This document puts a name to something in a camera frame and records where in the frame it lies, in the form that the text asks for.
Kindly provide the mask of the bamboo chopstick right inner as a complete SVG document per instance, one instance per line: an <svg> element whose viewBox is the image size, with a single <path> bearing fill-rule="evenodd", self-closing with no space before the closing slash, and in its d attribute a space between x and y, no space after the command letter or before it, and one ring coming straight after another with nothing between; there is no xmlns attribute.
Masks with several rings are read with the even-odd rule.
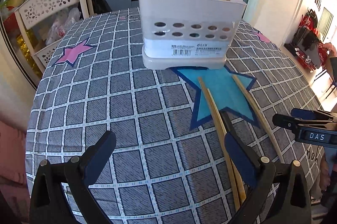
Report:
<svg viewBox="0 0 337 224"><path fill-rule="evenodd" d="M282 155L282 151L277 143L277 139L275 138L274 134L272 133L272 130L267 122L267 120L265 119L265 117L262 115L259 107L257 106L255 100L253 99L253 97L251 96L251 94L246 90L246 88L244 87L244 85L241 83L241 81L239 80L239 78L236 75L232 75L232 78L234 80L234 82L237 84L237 86L239 87L239 89L241 90L242 94L245 96L246 100L248 101L250 107L253 109L260 125L262 126L262 128L265 130L265 132L268 134L270 141L277 153L277 156L279 157L279 160L281 163L285 163L285 160L283 158Z"/></svg>

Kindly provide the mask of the bamboo chopstick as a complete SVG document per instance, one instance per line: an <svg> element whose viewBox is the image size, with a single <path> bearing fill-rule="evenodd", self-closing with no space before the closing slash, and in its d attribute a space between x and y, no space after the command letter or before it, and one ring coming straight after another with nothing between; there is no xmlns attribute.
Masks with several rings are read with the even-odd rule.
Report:
<svg viewBox="0 0 337 224"><path fill-rule="evenodd" d="M226 130L225 130L225 148L226 148L226 151L229 154L229 157L231 159L231 163L232 163L234 174L235 174L235 179L236 179L236 182L237 182L237 189L238 189L239 199L240 199L240 203L242 205L243 202L246 199L246 192L245 192L245 188L244 188L244 185L243 185L243 181L242 181L241 175L239 174L239 171L238 171L237 167L234 164L233 156L230 155L230 147L229 147L229 142L228 142L229 137L230 137L230 134L227 133Z"/></svg>
<svg viewBox="0 0 337 224"><path fill-rule="evenodd" d="M262 128L265 130L265 132L268 134L270 141L277 153L277 156L279 157L279 160L281 163L285 163L285 160L283 158L282 155L282 151L277 143L277 139L275 138L274 134L272 133L272 130L267 122L267 120L265 119L265 117L262 115L259 107L257 106L255 100L253 99L253 97L251 96L251 94L246 90L246 88L244 87L244 85L241 83L241 81L239 80L239 78L236 75L232 75L232 78L234 80L234 82L237 84L237 86L239 87L239 89L241 90L242 94L245 96L246 100L248 101L250 107L253 109L260 125L262 126Z"/></svg>
<svg viewBox="0 0 337 224"><path fill-rule="evenodd" d="M218 139L219 142L221 144L221 149L223 152L223 155L225 157L225 162L226 162L226 166L227 166L227 172L229 175L229 180L230 180L230 184L231 184L231 189L233 192L233 198L234 198L234 206L235 206L235 211L238 211L238 209L241 206L240 203L240 199L239 199L239 194L238 194L238 189L237 189L237 182L235 179L235 174L234 174L234 170L233 170L233 166L231 163L231 159L229 157L229 154L226 151L225 148L225 126L223 124L223 121L221 119L220 113L217 109L217 106L213 100L213 97L211 96L211 92L209 91L209 89L206 87L203 79L201 77L198 77L198 82L199 85L201 87L201 90L203 92L203 95L205 97L205 100L207 102L207 105L209 107L214 125L215 125L215 129L217 131L218 134Z"/></svg>

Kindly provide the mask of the bamboo chopstick centre right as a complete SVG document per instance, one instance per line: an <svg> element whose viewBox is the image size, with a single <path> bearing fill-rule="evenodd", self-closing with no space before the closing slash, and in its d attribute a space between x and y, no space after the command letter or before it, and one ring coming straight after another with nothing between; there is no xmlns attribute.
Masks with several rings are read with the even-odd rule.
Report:
<svg viewBox="0 0 337 224"><path fill-rule="evenodd" d="M242 181L241 175L239 174L239 171L238 171L237 167L234 164L233 156L230 155L230 147L229 147L229 142L228 142L229 137L230 137L230 134L227 133L226 130L225 130L225 148L226 148L226 151L229 154L229 157L231 159L231 163L232 163L234 174L235 174L235 179L236 179L236 182L237 182L237 189L238 189L239 199L240 199L240 203L242 205L243 202L246 199L246 192L245 192L245 188L244 188L244 185L243 185L243 181Z"/></svg>

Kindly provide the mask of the bamboo chopstick centre left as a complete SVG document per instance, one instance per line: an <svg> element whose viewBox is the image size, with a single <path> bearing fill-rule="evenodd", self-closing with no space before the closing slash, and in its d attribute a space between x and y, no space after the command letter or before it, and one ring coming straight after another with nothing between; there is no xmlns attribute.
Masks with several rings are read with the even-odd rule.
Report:
<svg viewBox="0 0 337 224"><path fill-rule="evenodd" d="M233 192L233 198L234 198L234 206L235 206L235 211L238 211L238 209L241 206L240 203L240 199L239 199L239 194L238 194L238 189L237 189L237 182L235 179L235 174L234 174L234 170L233 170L233 166L231 163L231 159L229 157L229 154L226 151L225 148L225 126L223 124L223 121L221 119L220 113L217 109L217 106L213 100L213 97L211 96L211 92L209 91L209 89L206 87L203 79L201 77L198 77L198 82L199 85L201 87L201 90L203 92L203 95L205 97L205 100L207 102L207 105L209 107L214 125L215 125L215 129L217 131L218 134L218 139L219 142L221 144L221 149L223 152L223 155L225 157L225 162L226 162L226 166L227 166L227 172L229 175L229 180L230 180L230 184L231 184L231 189Z"/></svg>

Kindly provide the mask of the grey checked tablecloth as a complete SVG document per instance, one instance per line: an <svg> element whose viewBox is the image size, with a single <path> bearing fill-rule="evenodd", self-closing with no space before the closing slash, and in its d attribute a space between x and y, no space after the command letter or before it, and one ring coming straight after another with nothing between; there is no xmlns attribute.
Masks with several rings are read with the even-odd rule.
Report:
<svg viewBox="0 0 337 224"><path fill-rule="evenodd" d="M242 21L226 66L257 79L249 92L285 162L301 162L310 189L323 148L295 142L272 117L322 106L296 64L258 34ZM64 49L82 41L93 47L73 66L54 65ZM61 40L27 126L29 193L42 160L67 162L111 130L116 149L90 191L113 223L226 223L235 206L214 124L190 130L196 89L171 70L146 69L141 51L137 8L80 21Z"/></svg>

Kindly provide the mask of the white plastic utensil holder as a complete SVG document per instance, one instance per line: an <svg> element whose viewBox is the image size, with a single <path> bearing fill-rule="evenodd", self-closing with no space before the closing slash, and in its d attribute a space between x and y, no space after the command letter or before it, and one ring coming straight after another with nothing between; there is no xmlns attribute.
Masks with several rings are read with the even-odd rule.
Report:
<svg viewBox="0 0 337 224"><path fill-rule="evenodd" d="M139 0L144 66L221 69L245 8L240 0Z"/></svg>

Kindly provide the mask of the plastic bag on shelf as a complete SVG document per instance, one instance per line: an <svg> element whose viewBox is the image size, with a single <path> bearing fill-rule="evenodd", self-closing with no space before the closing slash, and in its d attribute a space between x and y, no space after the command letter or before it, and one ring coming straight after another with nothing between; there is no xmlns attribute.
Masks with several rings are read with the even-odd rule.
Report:
<svg viewBox="0 0 337 224"><path fill-rule="evenodd" d="M49 29L45 44L48 46L53 42L64 37L71 27L80 19L80 11L78 8L65 8L56 14L56 18Z"/></svg>

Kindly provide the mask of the cream perforated plastic shelf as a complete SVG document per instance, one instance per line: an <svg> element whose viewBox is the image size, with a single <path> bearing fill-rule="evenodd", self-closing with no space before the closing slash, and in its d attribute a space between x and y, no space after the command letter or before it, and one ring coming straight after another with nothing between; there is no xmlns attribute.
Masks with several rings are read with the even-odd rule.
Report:
<svg viewBox="0 0 337 224"><path fill-rule="evenodd" d="M77 3L80 4L84 19L94 15L92 0L27 0L14 12L22 38L41 72L44 72L46 65L39 59L27 31L49 16Z"/></svg>

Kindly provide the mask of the red items on wall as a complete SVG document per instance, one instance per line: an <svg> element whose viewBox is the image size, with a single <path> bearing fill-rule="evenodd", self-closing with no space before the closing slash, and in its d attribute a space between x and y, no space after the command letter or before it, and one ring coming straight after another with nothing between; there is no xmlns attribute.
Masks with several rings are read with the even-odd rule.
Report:
<svg viewBox="0 0 337 224"><path fill-rule="evenodd" d="M301 16L291 42L284 44L304 69L313 72L321 68L326 72L328 58L336 55L335 46L324 41L333 19L334 16L327 9L323 9L320 18L314 10L307 10Z"/></svg>

